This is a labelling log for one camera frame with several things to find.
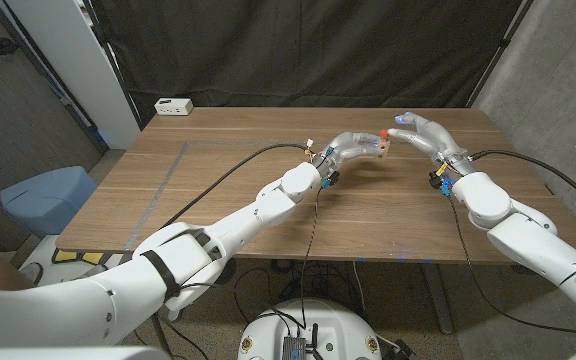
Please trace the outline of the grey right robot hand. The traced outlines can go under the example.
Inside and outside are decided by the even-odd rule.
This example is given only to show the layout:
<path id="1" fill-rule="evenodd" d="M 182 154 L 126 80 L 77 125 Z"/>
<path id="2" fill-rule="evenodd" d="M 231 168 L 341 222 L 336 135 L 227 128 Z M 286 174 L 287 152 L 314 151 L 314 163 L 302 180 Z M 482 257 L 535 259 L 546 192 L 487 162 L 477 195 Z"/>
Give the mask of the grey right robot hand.
<path id="1" fill-rule="evenodd" d="M 457 181 L 460 177 L 476 172 L 468 159 L 467 150 L 459 146 L 439 123 L 412 112 L 397 115 L 395 122 L 399 125 L 414 125 L 416 130 L 391 128 L 387 130 L 388 136 L 392 140 L 407 142 L 427 155 L 438 170 L 443 169 L 443 177 Z"/>

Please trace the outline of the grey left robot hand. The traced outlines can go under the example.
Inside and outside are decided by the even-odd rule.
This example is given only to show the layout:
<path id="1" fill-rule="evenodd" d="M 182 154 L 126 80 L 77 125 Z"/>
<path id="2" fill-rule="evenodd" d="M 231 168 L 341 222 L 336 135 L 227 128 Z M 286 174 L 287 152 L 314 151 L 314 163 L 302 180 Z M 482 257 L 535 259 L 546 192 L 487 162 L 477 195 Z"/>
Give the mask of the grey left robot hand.
<path id="1" fill-rule="evenodd" d="M 383 157 L 390 141 L 378 135 L 343 132 L 335 137 L 321 152 L 314 156 L 313 166 L 321 179 L 329 178 L 342 163 L 359 157 Z"/>

